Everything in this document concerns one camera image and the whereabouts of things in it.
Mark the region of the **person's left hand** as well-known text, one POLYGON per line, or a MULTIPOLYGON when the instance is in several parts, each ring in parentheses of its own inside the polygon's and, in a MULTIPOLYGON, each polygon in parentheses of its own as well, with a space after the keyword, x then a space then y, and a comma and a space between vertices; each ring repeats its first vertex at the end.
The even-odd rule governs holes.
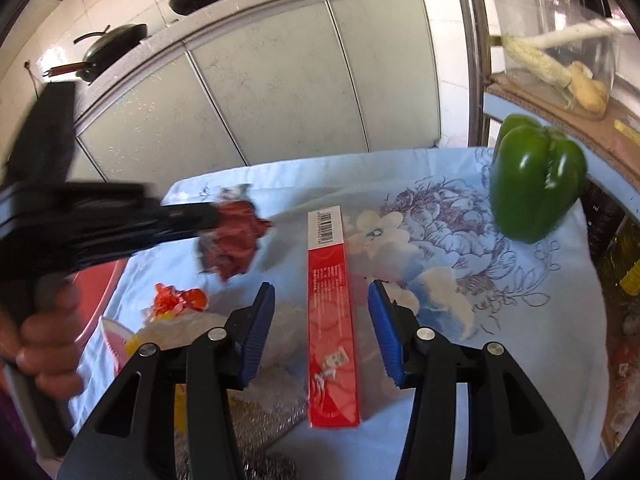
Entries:
POLYGON ((32 315, 21 326, 1 308, 1 356, 12 362, 50 398, 70 400, 84 390, 77 371, 81 350, 76 339, 82 331, 77 309, 79 295, 69 281, 62 281, 53 307, 32 315))

